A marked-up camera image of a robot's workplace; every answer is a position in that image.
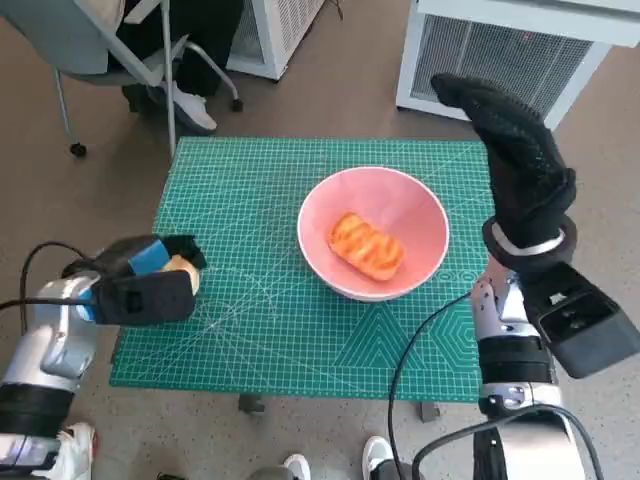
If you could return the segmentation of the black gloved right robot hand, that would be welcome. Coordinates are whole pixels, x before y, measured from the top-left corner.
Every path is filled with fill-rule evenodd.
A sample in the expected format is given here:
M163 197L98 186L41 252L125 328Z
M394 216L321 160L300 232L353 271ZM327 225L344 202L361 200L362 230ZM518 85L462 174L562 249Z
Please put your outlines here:
M495 219L520 249L555 238L576 198L566 166L542 116L486 80L439 73L431 78L445 106L461 109L484 143Z

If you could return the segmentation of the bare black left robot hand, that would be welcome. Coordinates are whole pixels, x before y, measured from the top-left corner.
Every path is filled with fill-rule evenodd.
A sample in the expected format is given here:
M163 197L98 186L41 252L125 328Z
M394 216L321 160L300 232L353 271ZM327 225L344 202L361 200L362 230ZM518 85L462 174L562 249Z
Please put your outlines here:
M75 260L62 270L61 277L89 271L114 277L151 274L160 271L174 256L198 270L208 266L194 235L151 234L117 240L94 258Z

